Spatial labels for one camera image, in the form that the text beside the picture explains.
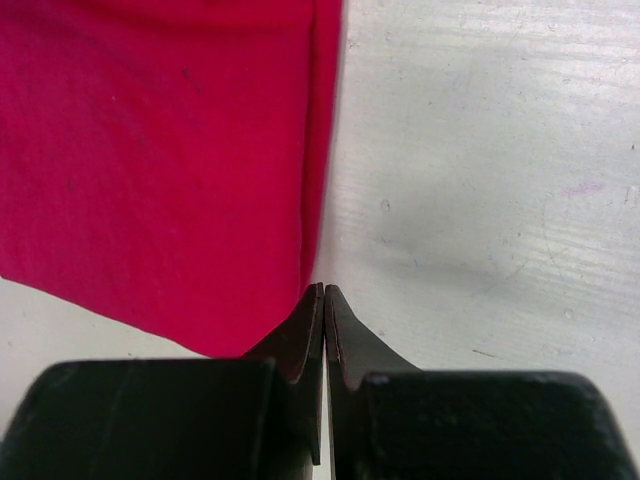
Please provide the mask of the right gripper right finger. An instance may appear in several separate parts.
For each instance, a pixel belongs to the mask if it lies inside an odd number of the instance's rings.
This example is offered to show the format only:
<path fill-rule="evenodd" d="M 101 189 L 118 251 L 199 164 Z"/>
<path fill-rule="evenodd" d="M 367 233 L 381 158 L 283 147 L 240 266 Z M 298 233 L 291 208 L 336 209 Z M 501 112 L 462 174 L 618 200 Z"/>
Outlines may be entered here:
<path fill-rule="evenodd" d="M 325 290 L 336 479 L 635 479 L 604 396 L 562 371 L 422 370 Z"/>

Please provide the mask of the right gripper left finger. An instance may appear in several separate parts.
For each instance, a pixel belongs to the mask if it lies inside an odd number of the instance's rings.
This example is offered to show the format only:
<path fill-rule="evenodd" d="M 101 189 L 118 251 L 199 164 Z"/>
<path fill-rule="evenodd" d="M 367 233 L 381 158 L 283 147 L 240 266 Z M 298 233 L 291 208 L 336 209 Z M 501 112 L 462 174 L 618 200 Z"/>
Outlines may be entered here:
<path fill-rule="evenodd" d="M 225 359 L 55 364 L 1 444 L 5 479 L 308 479 L 320 461 L 324 288 Z"/>

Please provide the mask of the crimson pink t shirt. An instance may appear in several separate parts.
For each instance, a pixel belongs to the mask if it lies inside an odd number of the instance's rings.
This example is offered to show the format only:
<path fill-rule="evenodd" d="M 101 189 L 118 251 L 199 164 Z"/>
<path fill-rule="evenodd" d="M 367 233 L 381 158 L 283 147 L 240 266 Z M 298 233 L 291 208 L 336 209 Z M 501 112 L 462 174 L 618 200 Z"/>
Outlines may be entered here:
<path fill-rule="evenodd" d="M 318 244 L 339 1 L 5 1 L 1 275 L 212 357 Z"/>

